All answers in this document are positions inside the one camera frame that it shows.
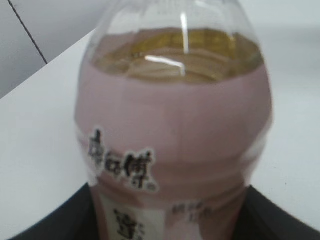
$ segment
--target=white wall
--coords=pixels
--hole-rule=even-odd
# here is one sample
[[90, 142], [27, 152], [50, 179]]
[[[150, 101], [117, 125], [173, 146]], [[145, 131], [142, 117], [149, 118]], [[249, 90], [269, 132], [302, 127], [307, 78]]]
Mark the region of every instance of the white wall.
[[48, 62], [87, 33], [107, 0], [11, 0]]
[[45, 62], [6, 0], [0, 0], [0, 99]]

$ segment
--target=white surface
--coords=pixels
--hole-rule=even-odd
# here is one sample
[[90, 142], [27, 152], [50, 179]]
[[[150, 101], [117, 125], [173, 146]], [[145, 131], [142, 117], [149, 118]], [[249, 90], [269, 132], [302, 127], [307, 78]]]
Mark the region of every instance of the white surface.
[[[288, 9], [280, 3], [273, 6], [282, 6], [278, 11], [283, 15]], [[246, 8], [269, 67], [275, 111], [252, 183], [320, 230], [320, 16], [312, 19], [308, 13], [316, 6], [307, 7], [301, 11], [310, 22], [285, 17], [276, 21], [270, 15], [270, 23], [264, 17], [270, 7], [260, 8], [260, 14]], [[47, 216], [86, 181], [73, 111], [87, 41], [75, 44], [0, 100], [0, 182], [5, 183], [0, 185], [0, 213], [7, 216], [0, 217], [0, 239]]]
[[50, 62], [91, 32], [108, 0], [11, 0]]
[[44, 65], [8, 2], [0, 0], [0, 99]]
[[0, 100], [0, 239], [50, 214], [87, 181], [73, 122], [88, 36]]

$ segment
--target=plastic bottle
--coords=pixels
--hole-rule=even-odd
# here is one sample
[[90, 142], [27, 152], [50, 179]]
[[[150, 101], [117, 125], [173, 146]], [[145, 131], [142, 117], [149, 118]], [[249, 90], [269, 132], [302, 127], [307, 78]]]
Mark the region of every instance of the plastic bottle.
[[236, 0], [110, 0], [75, 113], [102, 240], [229, 240], [272, 122]]

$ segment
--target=table surface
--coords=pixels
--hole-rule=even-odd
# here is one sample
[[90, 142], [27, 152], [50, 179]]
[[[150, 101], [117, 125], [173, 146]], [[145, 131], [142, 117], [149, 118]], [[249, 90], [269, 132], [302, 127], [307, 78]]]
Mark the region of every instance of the table surface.
[[[242, 1], [261, 41], [275, 115], [252, 185], [320, 230], [320, 2], [301, 2]], [[73, 115], [90, 36], [0, 99], [0, 240], [43, 219], [87, 181]]]

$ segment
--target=bottle label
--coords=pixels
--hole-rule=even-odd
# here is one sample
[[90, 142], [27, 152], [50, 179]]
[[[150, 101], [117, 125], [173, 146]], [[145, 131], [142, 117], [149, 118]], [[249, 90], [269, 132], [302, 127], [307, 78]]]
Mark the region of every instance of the bottle label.
[[100, 129], [96, 129], [89, 140], [88, 156], [94, 162], [99, 173], [105, 171], [116, 181], [126, 179], [126, 187], [137, 191], [156, 193], [158, 185], [151, 176], [151, 167], [156, 162], [152, 148], [139, 152], [127, 151], [123, 156], [107, 150], [102, 142]]
[[100, 194], [110, 240], [163, 240], [166, 212], [119, 204]]

